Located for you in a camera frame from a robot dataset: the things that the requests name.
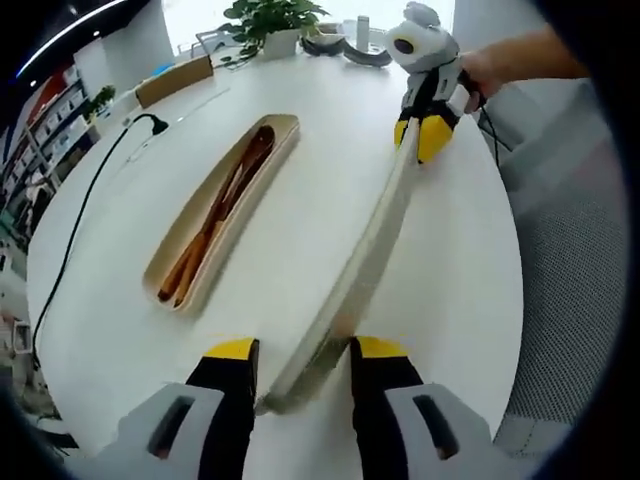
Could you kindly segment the person's right hand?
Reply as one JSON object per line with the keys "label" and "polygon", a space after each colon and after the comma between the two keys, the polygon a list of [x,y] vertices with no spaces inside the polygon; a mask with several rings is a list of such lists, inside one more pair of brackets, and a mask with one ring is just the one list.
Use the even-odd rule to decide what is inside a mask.
{"label": "person's right hand", "polygon": [[486,98],[495,95],[505,84],[501,64],[489,49],[466,52],[461,60],[463,69]]}

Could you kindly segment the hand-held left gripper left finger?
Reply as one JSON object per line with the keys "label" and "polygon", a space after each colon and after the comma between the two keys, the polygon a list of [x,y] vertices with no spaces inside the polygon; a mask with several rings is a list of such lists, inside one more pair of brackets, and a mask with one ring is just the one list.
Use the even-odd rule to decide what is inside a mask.
{"label": "hand-held left gripper left finger", "polygon": [[260,341],[222,342],[184,383],[170,383],[123,417],[96,456],[105,479],[240,479],[255,423]]}

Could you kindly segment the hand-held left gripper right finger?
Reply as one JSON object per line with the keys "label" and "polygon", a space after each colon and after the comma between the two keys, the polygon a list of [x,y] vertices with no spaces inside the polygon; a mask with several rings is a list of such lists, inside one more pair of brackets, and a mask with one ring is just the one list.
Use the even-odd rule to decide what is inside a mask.
{"label": "hand-held left gripper right finger", "polygon": [[350,340],[352,424],[365,479],[518,479],[488,423],[446,387],[426,383],[403,348]]}

